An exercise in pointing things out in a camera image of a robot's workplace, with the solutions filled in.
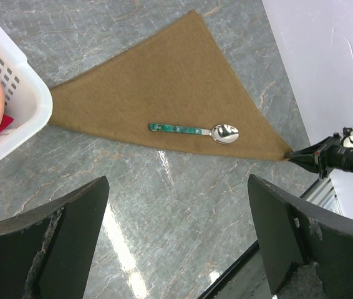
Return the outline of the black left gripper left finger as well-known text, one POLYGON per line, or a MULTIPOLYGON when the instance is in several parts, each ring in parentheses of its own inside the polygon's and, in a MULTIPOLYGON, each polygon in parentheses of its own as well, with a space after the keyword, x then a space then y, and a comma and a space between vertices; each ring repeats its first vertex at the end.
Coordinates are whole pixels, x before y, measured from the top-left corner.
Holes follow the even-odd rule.
POLYGON ((0 221, 0 298, 82 298, 108 196, 102 176, 0 221))

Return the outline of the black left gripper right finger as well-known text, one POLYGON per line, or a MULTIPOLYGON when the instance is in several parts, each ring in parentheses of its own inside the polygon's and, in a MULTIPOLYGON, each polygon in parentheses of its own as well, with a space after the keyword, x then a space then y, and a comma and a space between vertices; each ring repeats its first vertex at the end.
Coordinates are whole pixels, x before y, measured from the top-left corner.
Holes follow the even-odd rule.
POLYGON ((250 175, 248 194, 270 291, 353 298, 353 220, 250 175))

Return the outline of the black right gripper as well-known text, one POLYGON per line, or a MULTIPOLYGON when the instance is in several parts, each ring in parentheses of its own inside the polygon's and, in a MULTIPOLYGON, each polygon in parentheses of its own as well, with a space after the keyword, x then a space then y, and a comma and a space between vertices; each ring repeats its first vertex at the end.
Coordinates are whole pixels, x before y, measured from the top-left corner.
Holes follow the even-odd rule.
POLYGON ((340 133, 334 133, 307 148, 286 153, 285 157, 306 171, 318 172, 320 178, 326 178, 332 170, 341 169, 341 158, 337 153, 341 139, 340 133))

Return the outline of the green handled metal spoon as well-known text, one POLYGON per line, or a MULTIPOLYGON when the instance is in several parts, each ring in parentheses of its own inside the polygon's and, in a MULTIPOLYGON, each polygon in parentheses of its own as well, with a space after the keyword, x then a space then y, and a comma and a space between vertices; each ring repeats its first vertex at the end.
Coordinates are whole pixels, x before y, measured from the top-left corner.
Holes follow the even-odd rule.
POLYGON ((179 126, 169 124, 150 123, 148 125, 150 131, 164 133, 181 133, 188 135, 210 136, 215 142, 220 144, 230 144, 235 142, 239 137, 239 131, 231 125, 216 125, 212 129, 204 129, 190 126, 179 126))

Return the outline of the brown cloth napkin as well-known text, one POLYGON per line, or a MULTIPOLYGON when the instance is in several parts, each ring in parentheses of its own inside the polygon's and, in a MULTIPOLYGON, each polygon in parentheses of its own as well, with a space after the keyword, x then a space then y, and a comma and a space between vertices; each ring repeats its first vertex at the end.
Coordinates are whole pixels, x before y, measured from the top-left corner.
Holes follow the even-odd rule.
POLYGON ((280 161, 289 145, 271 127, 190 11, 154 36, 51 89, 51 125, 161 150, 280 161), (151 123, 234 126, 221 145, 205 136, 155 133, 151 123))

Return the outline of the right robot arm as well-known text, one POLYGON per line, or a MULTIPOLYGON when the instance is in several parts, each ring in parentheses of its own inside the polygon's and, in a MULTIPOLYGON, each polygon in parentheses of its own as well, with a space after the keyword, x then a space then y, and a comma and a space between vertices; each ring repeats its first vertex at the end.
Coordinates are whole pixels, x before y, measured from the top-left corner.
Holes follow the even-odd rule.
POLYGON ((342 133, 334 133, 310 147, 286 153, 284 157, 318 174, 321 179, 327 178, 334 169, 353 173, 353 127, 344 127, 342 133))

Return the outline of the red item in basket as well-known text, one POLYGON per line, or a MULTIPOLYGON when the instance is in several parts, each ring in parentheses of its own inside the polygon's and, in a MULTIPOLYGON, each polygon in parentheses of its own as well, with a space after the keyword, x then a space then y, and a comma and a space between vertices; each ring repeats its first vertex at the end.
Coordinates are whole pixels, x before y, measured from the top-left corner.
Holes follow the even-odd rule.
POLYGON ((3 118, 0 124, 0 133, 4 131, 13 121, 14 119, 11 116, 3 115, 3 118))

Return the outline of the white plastic basket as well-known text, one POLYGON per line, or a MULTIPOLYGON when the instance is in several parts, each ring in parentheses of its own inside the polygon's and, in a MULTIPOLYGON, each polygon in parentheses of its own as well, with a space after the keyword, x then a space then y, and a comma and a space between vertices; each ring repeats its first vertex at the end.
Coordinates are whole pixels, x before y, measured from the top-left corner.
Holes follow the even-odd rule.
POLYGON ((0 27, 0 85, 4 114, 13 122, 0 133, 0 160, 39 132, 52 115, 52 97, 22 50, 0 27))

